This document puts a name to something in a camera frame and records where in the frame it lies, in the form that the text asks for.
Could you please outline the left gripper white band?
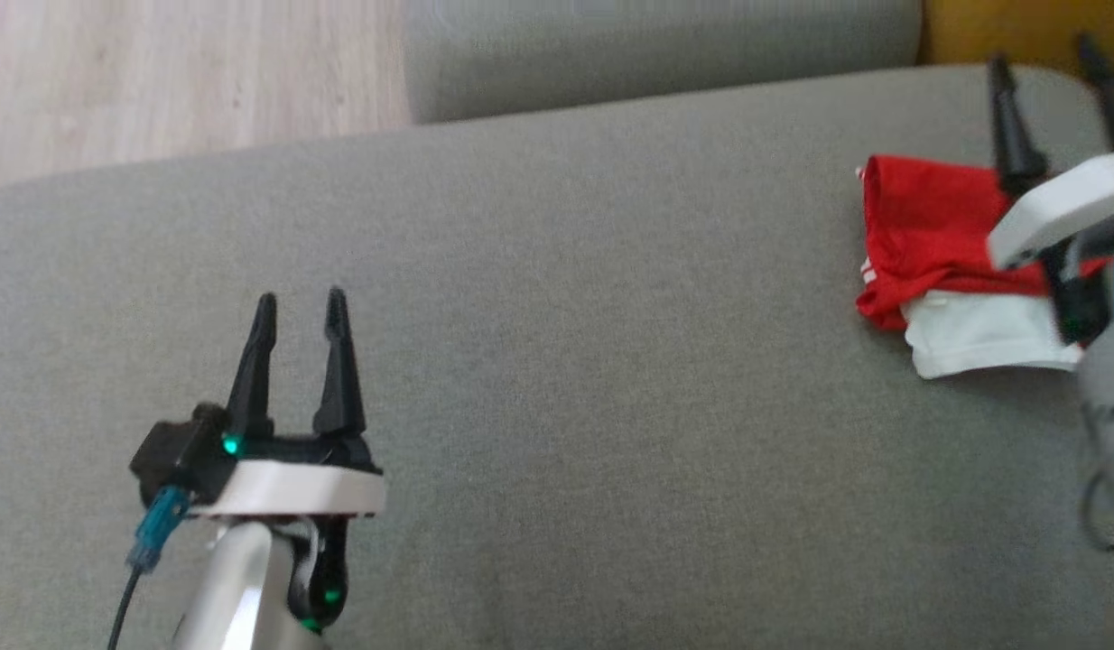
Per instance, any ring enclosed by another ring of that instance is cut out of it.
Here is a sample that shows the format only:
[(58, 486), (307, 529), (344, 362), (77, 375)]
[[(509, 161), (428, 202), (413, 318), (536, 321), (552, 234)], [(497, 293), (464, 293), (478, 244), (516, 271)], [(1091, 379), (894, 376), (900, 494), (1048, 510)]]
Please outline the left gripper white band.
[(276, 345), (277, 299), (260, 295), (227, 400), (224, 444), (235, 453), (234, 472), (218, 497), (195, 505), (198, 517), (301, 517), (383, 514), (383, 470), (373, 462), (367, 430), (346, 293), (329, 291), (323, 333), (330, 345), (315, 437), (272, 437), (268, 415), (271, 357)]

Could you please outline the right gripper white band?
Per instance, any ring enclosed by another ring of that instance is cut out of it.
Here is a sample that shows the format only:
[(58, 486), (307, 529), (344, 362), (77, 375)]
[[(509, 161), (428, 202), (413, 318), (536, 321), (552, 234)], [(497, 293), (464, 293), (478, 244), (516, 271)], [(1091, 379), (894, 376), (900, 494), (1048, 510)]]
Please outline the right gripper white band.
[[(1098, 100), (1114, 151), (1114, 66), (1089, 33), (1074, 37), (1074, 54)], [(991, 264), (1008, 270), (1030, 263), (1040, 251), (1066, 237), (1114, 233), (1114, 153), (1092, 157), (1045, 181), (1049, 162), (1030, 137), (1006, 55), (993, 55), (987, 74), (998, 185), (1008, 197), (1018, 198), (987, 239)]]

